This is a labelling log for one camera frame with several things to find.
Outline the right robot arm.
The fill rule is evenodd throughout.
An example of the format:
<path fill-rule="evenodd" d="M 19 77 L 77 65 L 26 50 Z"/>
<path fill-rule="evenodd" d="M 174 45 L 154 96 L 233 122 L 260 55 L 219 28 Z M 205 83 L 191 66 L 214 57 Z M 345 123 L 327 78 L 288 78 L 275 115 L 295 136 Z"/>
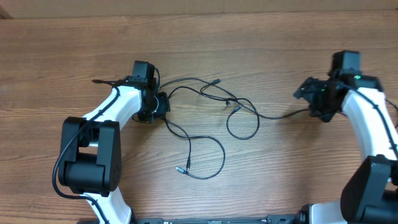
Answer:
<path fill-rule="evenodd" d="M 332 56 L 329 78 L 307 78 L 294 93 L 308 102 L 309 115 L 328 123 L 337 113 L 350 121 L 362 163 L 339 200 L 309 205 L 302 223 L 397 223 L 397 131 L 377 77 L 361 71 L 361 55 L 344 50 Z"/>

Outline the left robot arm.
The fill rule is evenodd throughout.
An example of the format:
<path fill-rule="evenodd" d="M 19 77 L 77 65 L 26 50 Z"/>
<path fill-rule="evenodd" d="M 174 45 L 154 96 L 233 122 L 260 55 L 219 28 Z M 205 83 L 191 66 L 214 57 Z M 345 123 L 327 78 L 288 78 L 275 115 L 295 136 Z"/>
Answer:
<path fill-rule="evenodd" d="M 111 94 L 99 107 L 63 122 L 52 185 L 63 198 L 87 201 L 97 223 L 135 223 L 119 189 L 121 130 L 131 119 L 152 123 L 169 112 L 170 105 L 159 90 L 159 70 L 149 62 L 136 60 L 131 75 L 107 85 Z"/>

